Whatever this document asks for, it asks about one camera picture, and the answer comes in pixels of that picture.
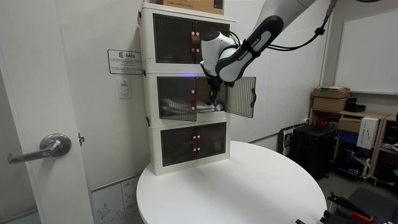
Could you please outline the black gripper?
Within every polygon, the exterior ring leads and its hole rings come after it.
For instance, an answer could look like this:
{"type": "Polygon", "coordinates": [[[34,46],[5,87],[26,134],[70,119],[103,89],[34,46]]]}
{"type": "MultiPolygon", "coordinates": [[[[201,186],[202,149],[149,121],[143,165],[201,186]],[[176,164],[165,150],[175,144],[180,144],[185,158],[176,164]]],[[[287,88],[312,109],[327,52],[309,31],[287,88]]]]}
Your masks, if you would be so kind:
{"type": "Polygon", "coordinates": [[[222,81],[218,77],[209,77],[207,84],[210,87],[210,94],[217,96],[217,93],[220,92],[220,87],[222,84],[222,81]]]}

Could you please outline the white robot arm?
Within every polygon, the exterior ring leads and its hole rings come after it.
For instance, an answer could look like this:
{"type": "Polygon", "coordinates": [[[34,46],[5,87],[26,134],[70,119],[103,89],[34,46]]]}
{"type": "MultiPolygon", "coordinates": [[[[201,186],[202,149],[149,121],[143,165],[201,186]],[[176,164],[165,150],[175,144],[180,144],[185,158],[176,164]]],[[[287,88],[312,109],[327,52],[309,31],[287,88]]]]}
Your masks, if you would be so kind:
{"type": "Polygon", "coordinates": [[[245,68],[266,48],[276,51],[298,50],[324,33],[337,0],[329,0],[322,25],[314,35],[298,46],[273,45],[273,40],[315,0],[264,0],[255,30],[240,41],[233,32],[227,35],[210,30],[201,36],[200,67],[207,78],[210,96],[215,97],[220,86],[232,87],[243,74],[245,68]]]}

